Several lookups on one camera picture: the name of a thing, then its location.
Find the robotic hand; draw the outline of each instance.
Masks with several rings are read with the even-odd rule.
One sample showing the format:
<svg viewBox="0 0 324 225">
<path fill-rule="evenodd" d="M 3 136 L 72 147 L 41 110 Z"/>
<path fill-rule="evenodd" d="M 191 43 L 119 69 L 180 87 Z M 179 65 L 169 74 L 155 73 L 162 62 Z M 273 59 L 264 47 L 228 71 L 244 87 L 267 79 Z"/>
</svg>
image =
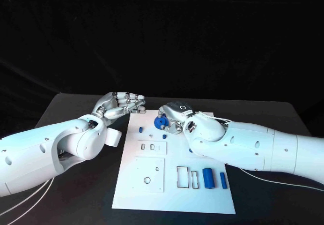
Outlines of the robotic hand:
<svg viewBox="0 0 324 225">
<path fill-rule="evenodd" d="M 169 133 L 185 133 L 196 155 L 247 170 L 291 173 L 324 184 L 323 138 L 196 114 L 185 102 L 170 102 L 159 109 L 155 125 Z"/>
<path fill-rule="evenodd" d="M 25 191 L 93 159 L 121 132 L 107 128 L 127 113 L 146 113 L 144 96 L 110 92 L 93 113 L 0 139 L 0 197 Z"/>
</svg>

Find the cable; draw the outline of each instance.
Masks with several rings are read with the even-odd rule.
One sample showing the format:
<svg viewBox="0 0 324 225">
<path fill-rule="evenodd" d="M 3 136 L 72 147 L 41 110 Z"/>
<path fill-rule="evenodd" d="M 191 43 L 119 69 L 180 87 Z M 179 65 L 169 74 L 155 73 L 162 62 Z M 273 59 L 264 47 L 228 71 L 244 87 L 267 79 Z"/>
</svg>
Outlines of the cable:
<svg viewBox="0 0 324 225">
<path fill-rule="evenodd" d="M 303 188 L 312 188 L 314 190 L 319 190 L 319 191 L 324 191 L 323 189 L 319 189 L 319 188 L 314 188 L 314 187 L 310 187 L 310 186 L 304 186 L 304 185 L 299 185 L 299 184 L 288 184 L 288 183 L 281 183 L 281 182 L 277 182 L 277 181 L 271 181 L 271 180 L 265 180 L 260 177 L 257 177 L 255 175 L 252 175 L 251 173 L 248 173 L 244 169 L 241 169 L 250 176 L 258 178 L 260 180 L 264 180 L 264 181 L 268 181 L 271 183 L 277 183 L 277 184 L 286 184 L 286 185 L 291 185 L 291 186 L 297 186 L 297 187 L 303 187 Z"/>
<path fill-rule="evenodd" d="M 51 188 L 51 185 L 52 185 L 52 182 L 54 182 L 54 180 L 55 180 L 55 178 L 52 178 L 52 181 L 51 181 L 51 184 L 49 184 L 49 187 L 48 187 L 48 189 L 47 189 L 47 191 L 45 191 L 45 193 L 44 193 L 44 195 L 42 195 L 42 197 L 41 197 L 41 199 L 39 199 L 39 201 L 42 200 L 42 198 L 44 198 L 44 196 L 47 195 L 47 193 L 48 193 L 48 190 L 49 190 L 49 188 Z M 8 225 L 11 225 L 11 224 L 13 224 L 26 214 L 28 214 L 28 212 L 34 209 L 34 207 L 36 206 L 36 204 L 39 203 L 39 201 L 34 204 L 34 206 L 29 208 L 29 210 L 8 224 Z"/>
<path fill-rule="evenodd" d="M 18 206 L 21 206 L 34 196 L 35 196 L 35 194 L 42 190 L 42 188 L 45 187 L 45 185 L 47 185 L 47 183 L 49 182 L 49 180 L 45 182 L 45 184 L 42 185 L 42 187 L 31 194 L 31 196 L 19 203 L 19 204 L 16 204 L 9 210 L 6 210 L 2 214 L 0 214 L 0 216 L 3 215 L 3 214 L 6 214 L 9 211 L 12 211 Z"/>
<path fill-rule="evenodd" d="M 228 119 L 224 119 L 224 118 L 218 118 L 218 117 L 214 117 L 214 116 L 209 116 L 208 114 L 205 114 L 202 111 L 199 111 L 199 113 L 202 113 L 206 117 L 212 118 L 212 119 L 216 119 L 216 120 L 222 120 L 225 121 L 227 125 L 232 122 L 232 120 L 228 120 Z"/>
</svg>

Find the wire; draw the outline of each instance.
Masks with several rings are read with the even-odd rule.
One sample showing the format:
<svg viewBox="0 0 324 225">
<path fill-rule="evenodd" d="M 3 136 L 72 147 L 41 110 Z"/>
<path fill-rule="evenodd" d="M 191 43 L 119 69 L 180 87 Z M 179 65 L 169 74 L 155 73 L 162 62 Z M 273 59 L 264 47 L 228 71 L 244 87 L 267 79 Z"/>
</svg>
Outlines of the wire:
<svg viewBox="0 0 324 225">
<path fill-rule="evenodd" d="M 19 203 L 19 204 L 16 204 L 9 210 L 6 210 L 2 214 L 0 214 L 0 216 L 3 215 L 3 214 L 6 214 L 9 211 L 12 211 L 18 206 L 21 206 L 34 196 L 35 196 L 35 194 L 42 190 L 42 188 L 45 187 L 45 185 L 47 185 L 47 183 L 49 182 L 49 180 L 45 182 L 45 184 L 42 185 L 42 187 L 31 194 L 31 196 Z"/>
<path fill-rule="evenodd" d="M 41 197 L 41 199 L 39 199 L 39 201 L 42 200 L 42 198 L 44 198 L 44 196 L 47 195 L 47 193 L 48 193 L 48 190 L 49 190 L 49 188 L 51 188 L 51 185 L 52 185 L 52 182 L 54 182 L 54 180 L 55 180 L 55 178 L 52 178 L 52 181 L 51 181 L 51 184 L 49 184 L 49 187 L 48 187 L 48 189 L 47 189 L 47 191 L 45 191 L 45 193 L 44 193 L 44 195 L 42 195 L 42 197 Z M 34 206 L 29 208 L 29 210 L 8 224 L 8 225 L 11 225 L 11 224 L 13 224 L 26 214 L 28 214 L 28 212 L 34 209 L 34 207 L 36 206 L 36 204 L 39 203 L 39 201 L 34 204 Z"/>
<path fill-rule="evenodd" d="M 319 190 L 319 191 L 324 191 L 323 189 L 319 189 L 319 188 L 314 188 L 314 187 L 310 187 L 310 186 L 304 186 L 304 185 L 299 185 L 299 184 L 288 184 L 288 183 L 281 183 L 281 182 L 277 182 L 277 181 L 271 181 L 271 180 L 265 180 L 260 177 L 257 177 L 255 175 L 252 175 L 251 173 L 248 173 L 244 169 L 241 169 L 250 176 L 258 178 L 260 180 L 264 180 L 264 181 L 268 181 L 271 183 L 277 183 L 277 184 L 286 184 L 286 185 L 291 185 L 291 186 L 297 186 L 297 187 L 303 187 L 303 188 L 312 188 L 314 190 Z"/>
<path fill-rule="evenodd" d="M 206 117 L 209 117 L 209 118 L 212 118 L 212 119 L 216 119 L 216 120 L 222 120 L 222 121 L 225 121 L 227 123 L 227 125 L 232 122 L 232 120 L 228 120 L 228 119 L 224 119 L 224 118 L 218 118 L 218 117 L 214 117 L 214 116 L 209 116 L 208 114 L 205 114 L 202 111 L 199 111 Z"/>
</svg>

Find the blue gear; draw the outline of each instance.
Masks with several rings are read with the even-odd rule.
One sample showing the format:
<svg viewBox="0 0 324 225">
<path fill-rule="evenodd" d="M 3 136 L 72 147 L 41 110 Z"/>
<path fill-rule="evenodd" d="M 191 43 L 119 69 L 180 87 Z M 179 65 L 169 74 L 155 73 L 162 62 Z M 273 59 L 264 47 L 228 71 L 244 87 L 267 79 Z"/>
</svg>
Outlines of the blue gear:
<svg viewBox="0 0 324 225">
<path fill-rule="evenodd" d="M 168 126 L 169 125 L 169 120 L 168 117 L 163 115 L 162 118 L 156 118 L 155 120 L 155 126 L 162 130 L 162 125 Z"/>
</svg>

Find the blue cylinder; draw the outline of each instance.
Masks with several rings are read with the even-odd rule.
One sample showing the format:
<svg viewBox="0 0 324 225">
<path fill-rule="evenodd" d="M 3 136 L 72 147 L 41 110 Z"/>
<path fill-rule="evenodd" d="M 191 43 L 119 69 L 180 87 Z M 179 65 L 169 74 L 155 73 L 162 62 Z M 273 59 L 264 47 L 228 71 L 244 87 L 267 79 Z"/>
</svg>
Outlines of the blue cylinder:
<svg viewBox="0 0 324 225">
<path fill-rule="evenodd" d="M 208 189 L 215 188 L 214 170 L 211 168 L 204 169 L 204 176 L 205 176 L 205 188 Z"/>
<path fill-rule="evenodd" d="M 221 173 L 221 180 L 222 180 L 222 187 L 224 187 L 224 189 L 228 189 L 225 173 L 224 172 Z"/>
</svg>

